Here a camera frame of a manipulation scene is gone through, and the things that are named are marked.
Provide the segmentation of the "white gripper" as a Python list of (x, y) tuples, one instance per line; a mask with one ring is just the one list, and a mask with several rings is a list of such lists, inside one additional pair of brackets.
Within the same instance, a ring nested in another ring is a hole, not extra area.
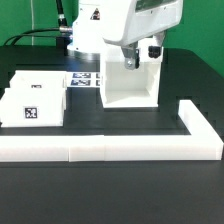
[(139, 68), (138, 41), (152, 37), (148, 56), (161, 56), (165, 32), (178, 25), (183, 0), (102, 0), (101, 36), (104, 48), (122, 47), (125, 68)]

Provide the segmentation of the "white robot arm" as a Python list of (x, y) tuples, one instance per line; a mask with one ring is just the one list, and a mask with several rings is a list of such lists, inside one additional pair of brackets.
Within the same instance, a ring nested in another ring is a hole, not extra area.
[(76, 57), (98, 60), (103, 43), (120, 46), (125, 67), (137, 69), (138, 42), (150, 38), (148, 56), (158, 58), (166, 31), (180, 23), (182, 9), (183, 0), (79, 0), (67, 49)]

